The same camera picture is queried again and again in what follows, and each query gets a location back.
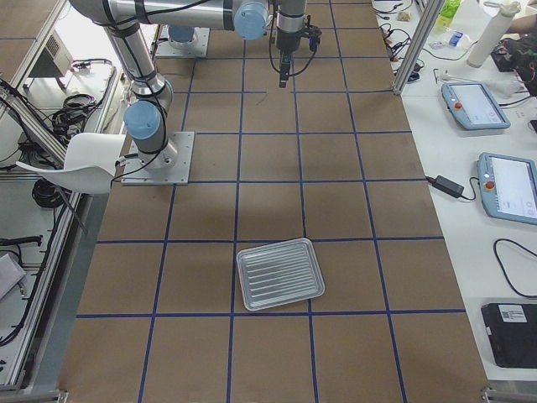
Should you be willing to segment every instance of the green bottle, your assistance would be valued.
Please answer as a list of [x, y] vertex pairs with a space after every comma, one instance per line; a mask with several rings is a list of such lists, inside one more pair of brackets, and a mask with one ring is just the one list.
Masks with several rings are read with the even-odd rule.
[[456, 10], [459, 9], [461, 5], [461, 0], [446, 0], [444, 7], [440, 11], [440, 15], [436, 20], [435, 29], [439, 32], [446, 32], [453, 17], [455, 17]]

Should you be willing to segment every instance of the power adapter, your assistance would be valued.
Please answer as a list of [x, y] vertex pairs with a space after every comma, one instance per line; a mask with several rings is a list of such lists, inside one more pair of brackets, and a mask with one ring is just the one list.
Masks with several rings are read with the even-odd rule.
[[455, 197], [458, 199], [462, 196], [462, 193], [464, 192], [464, 186], [459, 185], [458, 183], [455, 183], [453, 181], [450, 181], [449, 179], [445, 178], [444, 176], [438, 175], [436, 178], [431, 178], [430, 176], [426, 176], [427, 181], [436, 189], [439, 191], [443, 191], [444, 193], [450, 195], [451, 197]]

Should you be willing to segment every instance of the black electronic device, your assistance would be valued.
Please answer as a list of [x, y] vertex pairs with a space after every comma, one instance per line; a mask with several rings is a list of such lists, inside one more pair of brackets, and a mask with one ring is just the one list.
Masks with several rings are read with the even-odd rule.
[[537, 369], [537, 305], [493, 303], [481, 313], [496, 364]]

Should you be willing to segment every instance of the blue joint cap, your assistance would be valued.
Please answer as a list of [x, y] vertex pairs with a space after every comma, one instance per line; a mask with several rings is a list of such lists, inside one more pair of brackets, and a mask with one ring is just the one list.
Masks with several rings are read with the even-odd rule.
[[170, 25], [168, 27], [168, 36], [174, 42], [185, 44], [194, 38], [194, 27], [178, 27]]
[[153, 137], [162, 123], [159, 109], [151, 102], [138, 101], [128, 107], [123, 115], [127, 131], [136, 140]]
[[243, 39], [255, 40], [265, 34], [269, 11], [262, 3], [244, 3], [237, 12], [233, 23], [235, 30]]

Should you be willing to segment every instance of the white label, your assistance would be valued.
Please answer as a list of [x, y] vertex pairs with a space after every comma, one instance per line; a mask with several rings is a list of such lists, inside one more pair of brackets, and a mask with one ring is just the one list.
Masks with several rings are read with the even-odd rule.
[[498, 305], [504, 322], [527, 323], [521, 305]]

